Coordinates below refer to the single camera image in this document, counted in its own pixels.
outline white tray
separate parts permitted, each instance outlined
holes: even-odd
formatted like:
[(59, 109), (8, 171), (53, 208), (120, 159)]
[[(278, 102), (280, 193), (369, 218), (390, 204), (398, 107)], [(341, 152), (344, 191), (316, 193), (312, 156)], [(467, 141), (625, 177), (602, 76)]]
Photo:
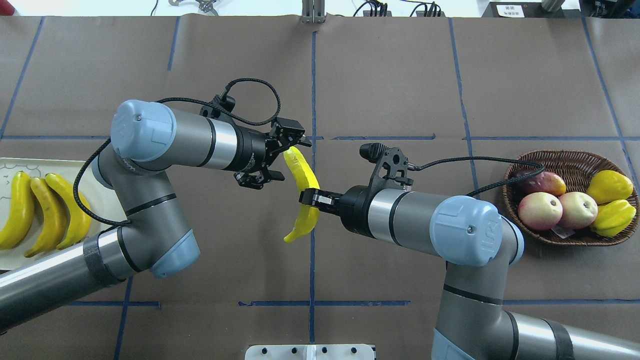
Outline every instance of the white tray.
[[(11, 181), (18, 171), (24, 171), (29, 176), (44, 177), (49, 172), (62, 175), (68, 182), (73, 183), (83, 161), (69, 160), (40, 160), (0, 158), (0, 228), (4, 227), (9, 217), (11, 207)], [(93, 178), (91, 169), (84, 173), (79, 186), (80, 192), (86, 197), (94, 213), (103, 218), (121, 221), (125, 219), (118, 198), (113, 190), (102, 186)], [(95, 234), (109, 226), (93, 220), (88, 235)], [(37, 254), (32, 258), (25, 258), (24, 252), (35, 244), (42, 230), (42, 209), (36, 200), (33, 225), (24, 240), (13, 249), (0, 250), (0, 270), (13, 270), (24, 265), (31, 264), (45, 256), (54, 254), (59, 250), (52, 250)]]

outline light blue joint cap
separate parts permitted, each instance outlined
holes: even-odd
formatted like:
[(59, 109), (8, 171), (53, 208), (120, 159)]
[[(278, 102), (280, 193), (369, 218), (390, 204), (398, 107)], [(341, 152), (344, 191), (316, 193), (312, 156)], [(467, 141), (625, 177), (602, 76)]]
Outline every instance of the light blue joint cap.
[(440, 331), (433, 329), (431, 360), (474, 360), (474, 358), (445, 338)]
[(111, 123), (111, 143), (116, 154), (134, 161), (158, 159), (175, 138), (175, 115), (157, 102), (128, 100)]
[(518, 242), (518, 250), (516, 251), (516, 256), (515, 258), (513, 258), (512, 262), (509, 263), (509, 265), (513, 265), (517, 263), (518, 260), (522, 258), (522, 254), (524, 254), (524, 236), (522, 236), (522, 232), (520, 231), (520, 228), (516, 226), (516, 224), (510, 222), (506, 217), (502, 218), (507, 222), (507, 224), (509, 224), (509, 226), (511, 226), (513, 232), (516, 234), (516, 241)]
[(196, 238), (193, 236), (193, 229), (189, 230), (169, 251), (164, 253), (154, 266), (151, 266), (151, 273), (158, 279), (171, 276), (187, 268), (196, 262), (200, 257), (200, 248)]
[(93, 159), (93, 161), (91, 162), (91, 172), (93, 173), (93, 177), (95, 177), (95, 179), (98, 180), (98, 182), (102, 184), (102, 186), (104, 186), (105, 188), (109, 190), (113, 190), (113, 186), (107, 183), (107, 181), (102, 177), (102, 174), (100, 173), (100, 167), (98, 166), (98, 158), (99, 156), (96, 156), (95, 159)]
[(459, 195), (438, 205), (429, 236), (438, 255), (450, 263), (485, 266), (502, 243), (502, 218), (490, 202)]

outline plastic banana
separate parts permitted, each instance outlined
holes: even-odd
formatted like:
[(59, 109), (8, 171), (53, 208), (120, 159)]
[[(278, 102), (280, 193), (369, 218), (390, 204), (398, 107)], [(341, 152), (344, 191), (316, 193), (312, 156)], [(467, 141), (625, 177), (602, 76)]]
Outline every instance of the plastic banana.
[(30, 187), (31, 178), (23, 171), (13, 176), (9, 219), (0, 231), (0, 250), (15, 247), (24, 239), (33, 223), (35, 200)]
[[(291, 170), (293, 178), (296, 180), (296, 186), (298, 187), (299, 192), (302, 192), (307, 188), (320, 189), (316, 175), (313, 170), (311, 170), (311, 167), (300, 150), (295, 147), (289, 148), (289, 150), (284, 152), (284, 160), (286, 161), (289, 170)], [(298, 212), (298, 217), (293, 225), (293, 230), (284, 237), (284, 241), (290, 243), (293, 240), (310, 233), (316, 226), (319, 215), (320, 210), (317, 208), (304, 204), (300, 205), (300, 211)]]
[[(76, 204), (73, 186), (64, 177), (49, 173), (45, 176), (45, 180), (47, 185), (60, 195), (69, 209), (69, 228), (67, 229), (67, 235), (64, 240), (56, 246), (58, 250), (66, 249), (87, 235), (89, 227), (91, 226), (91, 217)], [(78, 194), (80, 195), (80, 201), (91, 210), (89, 202), (84, 195), (82, 193)]]
[(24, 253), (25, 258), (55, 249), (65, 235), (67, 228), (67, 213), (45, 179), (32, 178), (31, 190), (42, 207), (44, 223), (35, 245)]

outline blue line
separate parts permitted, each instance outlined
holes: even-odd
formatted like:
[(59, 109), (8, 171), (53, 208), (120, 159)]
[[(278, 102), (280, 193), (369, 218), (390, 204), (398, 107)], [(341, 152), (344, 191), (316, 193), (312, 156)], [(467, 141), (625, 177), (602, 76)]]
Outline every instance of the blue line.
[[(640, 140), (640, 136), (630, 136), (625, 140)], [(471, 136), (462, 140), (548, 140), (548, 141), (619, 141), (617, 136)]]
[(167, 71), (171, 71), (173, 66), (173, 53), (175, 52), (175, 43), (178, 41), (178, 27), (180, 26), (180, 17), (175, 18), (175, 29), (173, 30), (173, 42), (171, 43), (171, 53), (169, 54), (169, 65), (167, 65)]
[(7, 135), (3, 140), (106, 140), (109, 136), (73, 136), (73, 135)]
[(618, 133), (618, 138), (620, 139), (620, 145), (622, 145), (622, 151), (625, 153), (625, 158), (627, 159), (627, 165), (629, 166), (629, 170), (631, 171), (631, 176), (633, 177), (634, 184), (636, 185), (636, 189), (637, 189), (638, 179), (636, 176), (636, 170), (634, 169), (633, 163), (631, 163), (631, 158), (629, 157), (629, 151), (627, 150), (627, 145), (625, 144), (625, 141), (622, 137), (622, 130), (620, 129), (620, 123), (618, 122), (616, 111), (613, 109), (613, 104), (611, 103), (611, 97), (609, 96), (607, 85), (604, 83), (604, 78), (602, 77), (602, 72), (600, 71), (600, 64), (598, 63), (598, 58), (596, 57), (596, 53), (593, 50), (593, 44), (591, 43), (591, 35), (589, 34), (589, 27), (587, 26), (587, 20), (585, 19), (585, 17), (582, 17), (582, 27), (584, 28), (584, 34), (587, 38), (587, 45), (589, 46), (589, 52), (591, 53), (593, 64), (596, 67), (596, 73), (598, 74), (598, 79), (600, 80), (600, 86), (602, 86), (604, 97), (605, 99), (607, 99), (607, 106), (609, 107), (609, 112), (611, 113), (611, 117), (613, 118), (613, 124), (616, 126), (616, 132)]
[(127, 308), (129, 307), (129, 297), (131, 296), (131, 286), (133, 285), (133, 277), (127, 281), (127, 291), (124, 293), (124, 303), (122, 304), (122, 315), (120, 317), (120, 328), (118, 330), (118, 341), (116, 341), (116, 350), (113, 354), (113, 360), (120, 359), (120, 349), (122, 348), (122, 337), (124, 335), (124, 325), (127, 322)]
[(36, 47), (36, 43), (38, 42), (38, 37), (40, 36), (40, 32), (42, 31), (43, 24), (44, 24), (44, 17), (41, 17), (40, 25), (38, 25), (38, 29), (36, 30), (36, 35), (33, 37), (33, 42), (31, 43), (29, 54), (27, 55), (27, 58), (24, 60), (24, 66), (22, 66), (22, 72), (20, 73), (20, 77), (18, 78), (18, 83), (15, 85), (15, 90), (13, 91), (11, 102), (9, 102), (9, 108), (6, 110), (6, 115), (4, 116), (4, 122), (2, 124), (2, 128), (0, 128), (0, 139), (2, 139), (4, 135), (4, 130), (6, 129), (6, 125), (9, 123), (9, 118), (11, 117), (11, 111), (13, 110), (13, 105), (15, 104), (15, 100), (18, 97), (18, 92), (20, 91), (20, 85), (22, 84), (24, 75), (27, 72), (27, 66), (29, 66), (29, 61), (31, 61), (31, 56), (33, 55), (33, 49), (35, 49)]
[[(248, 304), (239, 301), (238, 306), (309, 306), (309, 301), (251, 301)], [(353, 300), (320, 300), (315, 301), (316, 306), (407, 306), (411, 304), (409, 300), (369, 300), (369, 301), (353, 301)]]
[[(124, 301), (74, 301), (67, 306), (124, 306)], [(131, 301), (129, 306), (161, 307), (160, 301)]]
[(331, 140), (434, 140), (436, 134), (431, 136), (336, 136)]
[[(467, 135), (467, 150), (469, 156), (474, 155), (473, 147), (471, 144), (471, 130), (469, 129), (469, 121), (467, 119), (467, 109), (465, 108), (465, 102), (462, 100), (462, 76), (460, 75), (460, 64), (458, 63), (458, 49), (456, 48), (456, 35), (453, 32), (453, 20), (449, 18), (449, 32), (451, 33), (451, 48), (453, 49), (453, 62), (456, 64), (456, 77), (458, 78), (458, 92), (460, 93), (460, 107), (462, 108), (462, 117), (465, 119), (465, 134)], [(478, 178), (476, 175), (476, 163), (470, 160), (471, 164), (471, 176), (474, 180), (474, 189), (478, 189)]]
[(552, 299), (552, 300), (505, 300), (503, 305), (636, 305), (640, 304), (640, 300), (623, 300), (623, 299)]
[[(311, 34), (311, 141), (312, 170), (316, 171), (316, 38), (317, 31)], [(316, 230), (311, 230), (309, 251), (309, 343), (316, 343)]]

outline red object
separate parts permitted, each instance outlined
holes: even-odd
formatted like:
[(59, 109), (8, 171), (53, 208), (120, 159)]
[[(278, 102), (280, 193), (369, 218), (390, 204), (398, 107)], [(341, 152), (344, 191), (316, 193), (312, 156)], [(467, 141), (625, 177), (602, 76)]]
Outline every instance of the red object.
[(15, 13), (15, 8), (8, 0), (0, 0), (0, 15), (11, 16)]

